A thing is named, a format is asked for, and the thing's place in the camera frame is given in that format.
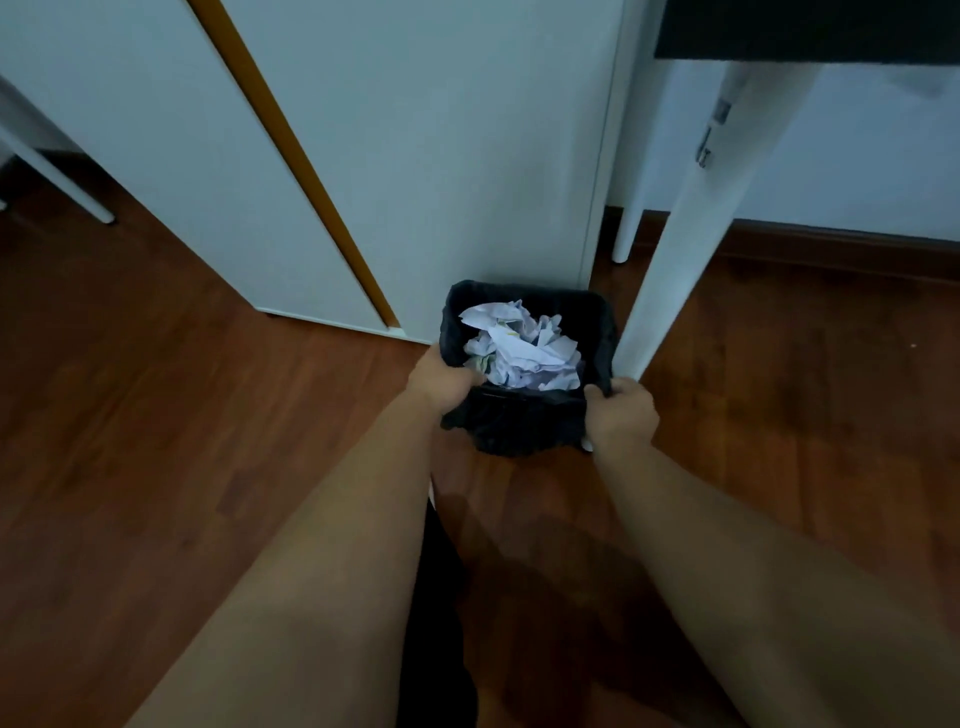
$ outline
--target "paper waste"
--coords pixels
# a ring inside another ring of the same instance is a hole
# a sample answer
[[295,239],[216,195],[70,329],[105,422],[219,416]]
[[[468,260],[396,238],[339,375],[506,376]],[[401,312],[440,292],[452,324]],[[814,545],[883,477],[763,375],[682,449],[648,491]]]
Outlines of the paper waste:
[[577,342],[561,336],[557,316],[535,321],[523,301],[481,303],[460,314],[467,326],[481,329],[464,345],[467,366],[491,384],[512,389],[576,389],[580,386]]

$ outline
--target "orange stripe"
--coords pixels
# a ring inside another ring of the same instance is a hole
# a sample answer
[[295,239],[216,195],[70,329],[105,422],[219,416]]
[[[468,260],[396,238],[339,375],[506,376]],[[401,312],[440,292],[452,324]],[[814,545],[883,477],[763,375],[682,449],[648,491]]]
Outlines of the orange stripe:
[[333,206],[330,196],[326,194],[323,183],[317,177],[313,165],[300,146],[300,141],[287,123],[274,94],[260,75],[260,69],[256,67],[253,56],[247,50],[243,38],[237,33],[224,6],[220,0],[187,0],[187,4],[197,15],[206,34],[213,41],[214,48],[223,58],[229,72],[233,74],[234,80],[247,97],[254,113],[260,118],[263,128],[267,130],[267,134],[274,141],[283,160],[293,172],[294,178],[300,183],[307,200],[317,210],[321,222],[326,226],[326,231],[330,233],[333,242],[340,249],[341,255],[360,282],[360,286],[376,312],[383,319],[383,323],[388,327],[399,327],[400,323],[367,266],[367,261],[363,259],[343,218]]

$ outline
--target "hand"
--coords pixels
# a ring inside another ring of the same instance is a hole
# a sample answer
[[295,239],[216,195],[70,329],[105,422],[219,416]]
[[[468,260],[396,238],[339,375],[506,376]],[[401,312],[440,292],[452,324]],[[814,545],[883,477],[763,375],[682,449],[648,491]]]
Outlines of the hand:
[[660,424],[654,398],[639,382],[625,376],[616,377],[611,388],[607,398],[595,384],[584,387],[590,441],[600,448],[617,438],[649,445]]
[[449,412],[467,398],[470,387],[483,384],[482,374],[468,367],[448,367],[434,344],[417,362],[407,379],[407,392],[425,397],[438,415]]

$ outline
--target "trash bag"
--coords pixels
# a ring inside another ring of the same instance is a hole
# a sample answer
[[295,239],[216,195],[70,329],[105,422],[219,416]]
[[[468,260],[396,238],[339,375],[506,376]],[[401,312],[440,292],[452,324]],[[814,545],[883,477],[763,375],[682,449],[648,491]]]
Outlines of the trash bag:
[[[610,394],[611,364],[616,350],[616,323],[607,300],[582,290],[544,288],[523,284],[482,283],[462,280],[446,297],[440,328],[440,353],[451,367],[462,367],[469,358],[467,341],[477,329],[460,321],[460,313],[480,303],[523,300],[536,319],[560,314],[565,336],[577,342],[585,364],[581,382],[596,384]],[[484,383],[441,420],[444,429],[462,427],[473,444],[492,455],[519,457],[561,445],[580,445],[586,434],[587,400],[583,386],[568,392],[507,389]]]

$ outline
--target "trash can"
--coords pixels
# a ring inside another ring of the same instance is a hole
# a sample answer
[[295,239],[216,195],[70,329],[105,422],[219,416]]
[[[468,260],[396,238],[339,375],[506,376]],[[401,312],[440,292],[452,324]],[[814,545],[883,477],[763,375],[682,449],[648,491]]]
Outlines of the trash can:
[[444,429],[462,427],[473,444],[492,455],[519,457],[561,445],[579,446],[586,434],[587,400],[583,386],[596,384],[610,393],[611,364],[617,332],[607,300],[591,291],[545,288],[519,283],[462,280],[450,288],[440,329],[440,353],[451,367],[469,359],[467,341],[476,328],[460,321],[462,311],[480,303],[523,300],[537,319],[560,314],[564,336],[577,342],[584,370],[581,386],[570,391],[508,389],[489,382],[470,390],[467,398],[441,421]]

